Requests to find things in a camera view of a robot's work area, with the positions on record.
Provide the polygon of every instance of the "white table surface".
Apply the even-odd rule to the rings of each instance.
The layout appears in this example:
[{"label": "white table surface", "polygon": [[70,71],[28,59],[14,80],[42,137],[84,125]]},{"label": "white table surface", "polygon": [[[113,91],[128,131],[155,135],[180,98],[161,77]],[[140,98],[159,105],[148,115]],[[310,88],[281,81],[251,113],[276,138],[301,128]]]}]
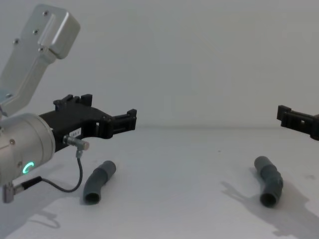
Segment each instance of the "white table surface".
[{"label": "white table surface", "polygon": [[[289,129],[147,129],[89,139],[84,181],[105,160],[117,171],[102,200],[82,203],[40,183],[0,204],[1,239],[315,239],[319,237],[318,143]],[[275,209],[259,203],[254,159],[285,181]],[[75,148],[30,175],[72,187]]]}]

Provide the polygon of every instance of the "black cable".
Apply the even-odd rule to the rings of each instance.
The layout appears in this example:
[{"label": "black cable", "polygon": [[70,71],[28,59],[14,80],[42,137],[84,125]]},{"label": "black cable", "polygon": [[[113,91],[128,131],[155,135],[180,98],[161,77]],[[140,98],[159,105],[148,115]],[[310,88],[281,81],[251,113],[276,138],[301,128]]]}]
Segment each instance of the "black cable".
[{"label": "black cable", "polygon": [[56,185],[55,183],[53,183],[52,181],[46,179],[46,178],[42,178],[42,182],[46,182],[48,184],[50,184],[51,186],[55,187],[56,189],[64,192],[64,193],[72,193],[74,192],[75,190],[77,190],[81,183],[82,183],[82,178],[83,178],[83,169],[82,169],[82,164],[81,164],[81,159],[80,158],[77,158],[78,160],[78,165],[79,165],[79,170],[80,170],[80,177],[79,177],[79,181],[77,183],[77,185],[72,188],[72,189],[64,189],[64,188],[61,188],[60,186]]}]

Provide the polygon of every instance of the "gray pipe fitting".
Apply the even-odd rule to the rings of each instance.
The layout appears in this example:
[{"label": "gray pipe fitting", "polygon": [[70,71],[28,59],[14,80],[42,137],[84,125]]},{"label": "gray pipe fitting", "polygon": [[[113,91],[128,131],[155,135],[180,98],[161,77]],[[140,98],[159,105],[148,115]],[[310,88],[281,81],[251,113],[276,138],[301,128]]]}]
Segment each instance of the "gray pipe fitting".
[{"label": "gray pipe fitting", "polygon": [[264,180],[265,188],[260,195],[260,202],[267,208],[272,208],[279,202],[284,182],[281,174],[272,162],[264,156],[255,160],[258,175]]},{"label": "gray pipe fitting", "polygon": [[86,204],[97,204],[101,200],[101,188],[112,177],[116,166],[112,161],[105,161],[97,167],[85,183],[83,200]]}]

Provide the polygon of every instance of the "white wall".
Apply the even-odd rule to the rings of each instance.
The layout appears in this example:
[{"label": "white wall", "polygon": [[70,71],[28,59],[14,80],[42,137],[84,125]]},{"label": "white wall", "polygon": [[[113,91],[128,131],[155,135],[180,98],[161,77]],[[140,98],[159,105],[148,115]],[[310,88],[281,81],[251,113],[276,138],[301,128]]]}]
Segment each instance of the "white wall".
[{"label": "white wall", "polygon": [[0,70],[37,3],[64,7],[81,32],[25,111],[94,95],[139,125],[273,126],[280,104],[319,113],[317,0],[1,0]]}]

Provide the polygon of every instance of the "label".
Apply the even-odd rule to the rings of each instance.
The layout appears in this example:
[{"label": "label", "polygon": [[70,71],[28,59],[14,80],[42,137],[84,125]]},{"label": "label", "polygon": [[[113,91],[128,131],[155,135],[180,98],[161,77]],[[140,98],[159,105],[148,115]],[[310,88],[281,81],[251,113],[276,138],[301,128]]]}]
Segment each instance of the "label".
[{"label": "label", "polygon": [[77,136],[80,136],[81,134],[82,134],[82,128],[78,128],[69,133],[71,137],[77,137]]}]

